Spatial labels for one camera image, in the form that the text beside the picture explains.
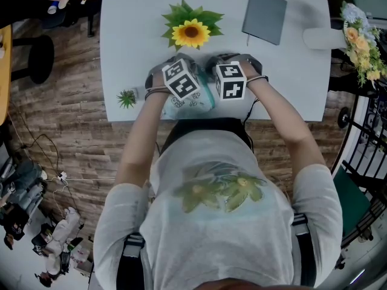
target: bag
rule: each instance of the bag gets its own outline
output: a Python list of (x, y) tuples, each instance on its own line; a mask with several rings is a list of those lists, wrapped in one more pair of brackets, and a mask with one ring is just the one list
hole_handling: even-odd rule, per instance
[[(304, 214), (294, 214), (292, 226), (301, 252), (301, 286), (313, 287), (317, 270), (307, 217)], [(143, 264), (140, 257), (140, 251), (144, 245), (145, 241), (140, 233), (130, 234), (126, 238), (117, 272), (117, 290), (145, 290)]]

